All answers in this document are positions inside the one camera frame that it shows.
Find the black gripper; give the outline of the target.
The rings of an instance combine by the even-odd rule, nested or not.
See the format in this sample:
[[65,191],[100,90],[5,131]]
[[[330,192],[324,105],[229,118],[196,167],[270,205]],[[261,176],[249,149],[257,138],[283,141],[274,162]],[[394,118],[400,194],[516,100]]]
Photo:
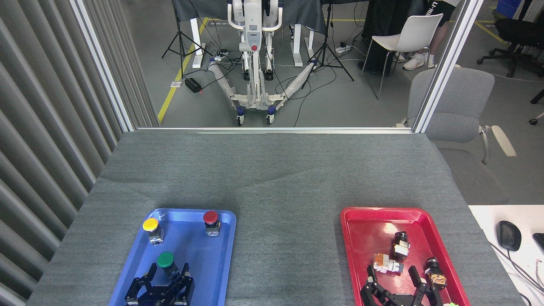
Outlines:
[[191,304],[194,288],[194,278],[189,272],[189,264],[185,263],[181,271],[173,276],[173,286],[152,286],[151,281],[155,277],[157,264],[152,263],[148,273],[142,277],[136,277],[131,282],[125,294],[126,304],[138,304],[138,293],[142,287],[146,291],[142,294],[143,306],[179,306]]
[[428,299],[430,306],[439,306],[439,293],[437,289],[420,277],[415,266],[410,266],[409,275],[415,287],[412,297],[389,297],[388,292],[377,280],[375,269],[369,265],[366,269],[368,277],[360,290],[361,300],[364,306],[423,306],[423,296]]

